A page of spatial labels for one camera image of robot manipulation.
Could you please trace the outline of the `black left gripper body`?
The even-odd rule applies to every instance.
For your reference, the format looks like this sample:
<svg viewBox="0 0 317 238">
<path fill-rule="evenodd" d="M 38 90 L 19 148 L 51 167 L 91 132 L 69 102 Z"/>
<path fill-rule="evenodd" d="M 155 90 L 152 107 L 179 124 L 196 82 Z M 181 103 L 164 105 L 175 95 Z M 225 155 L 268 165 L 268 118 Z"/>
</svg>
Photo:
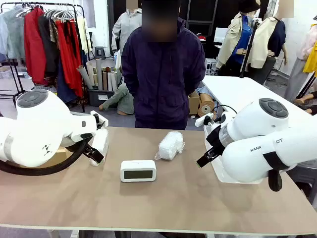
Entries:
<svg viewBox="0 0 317 238">
<path fill-rule="evenodd" d="M 96 120 L 96 124 L 97 124 L 97 129 L 101 129 L 103 127 L 103 125 L 106 122 L 106 119 L 101 116 L 100 114 L 93 114 L 95 120 Z"/>
</svg>

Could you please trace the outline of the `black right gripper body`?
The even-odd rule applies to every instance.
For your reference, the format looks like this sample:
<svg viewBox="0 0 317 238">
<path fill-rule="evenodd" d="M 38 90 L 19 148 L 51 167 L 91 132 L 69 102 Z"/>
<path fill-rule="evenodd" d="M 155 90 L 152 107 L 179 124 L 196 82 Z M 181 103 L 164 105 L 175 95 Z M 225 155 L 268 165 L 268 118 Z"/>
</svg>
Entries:
<svg viewBox="0 0 317 238">
<path fill-rule="evenodd" d="M 221 156 L 223 154 L 225 147 L 219 138 L 220 129 L 221 125 L 219 123 L 204 126 L 206 142 L 211 146 L 205 156 Z"/>
</svg>

